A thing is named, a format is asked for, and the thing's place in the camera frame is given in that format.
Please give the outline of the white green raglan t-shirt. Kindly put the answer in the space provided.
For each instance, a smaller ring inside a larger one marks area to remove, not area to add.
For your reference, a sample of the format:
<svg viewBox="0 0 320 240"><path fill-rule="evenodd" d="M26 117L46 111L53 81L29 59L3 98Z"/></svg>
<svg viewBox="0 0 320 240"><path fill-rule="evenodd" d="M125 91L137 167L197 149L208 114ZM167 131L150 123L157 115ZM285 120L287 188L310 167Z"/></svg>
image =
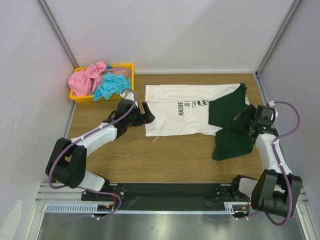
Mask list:
<svg viewBox="0 0 320 240"><path fill-rule="evenodd" d="M248 129L236 120L249 106L244 83L146 85L145 101L155 117L145 126L147 137L214 136L216 161L253 151Z"/></svg>

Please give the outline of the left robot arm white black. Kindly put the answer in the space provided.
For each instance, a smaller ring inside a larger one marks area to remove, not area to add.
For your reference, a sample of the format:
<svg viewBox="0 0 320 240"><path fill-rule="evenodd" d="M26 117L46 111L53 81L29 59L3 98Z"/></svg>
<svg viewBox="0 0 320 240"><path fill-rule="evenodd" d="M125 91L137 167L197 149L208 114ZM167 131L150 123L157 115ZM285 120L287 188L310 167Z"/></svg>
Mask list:
<svg viewBox="0 0 320 240"><path fill-rule="evenodd" d="M144 113L133 100L122 99L117 109L92 131L72 139L58 139L45 169L49 182L55 180L63 187L91 190L97 199L107 199L109 181L86 170L87 158L103 145L121 137L129 127L152 123L155 116L148 104L143 102L142 107Z"/></svg>

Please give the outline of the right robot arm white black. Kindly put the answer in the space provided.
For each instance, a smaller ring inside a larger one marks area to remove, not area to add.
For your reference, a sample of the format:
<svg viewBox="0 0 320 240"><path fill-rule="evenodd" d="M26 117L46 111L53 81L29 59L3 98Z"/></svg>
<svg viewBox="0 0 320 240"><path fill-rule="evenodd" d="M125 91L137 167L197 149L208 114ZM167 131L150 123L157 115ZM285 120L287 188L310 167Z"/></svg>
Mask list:
<svg viewBox="0 0 320 240"><path fill-rule="evenodd" d="M276 117L273 102L257 107L250 104L236 117L249 130L264 170L258 180L237 175L232 180L230 195L236 201L249 198L256 211L288 219L294 213L303 183L285 162L280 148L282 136L273 127Z"/></svg>

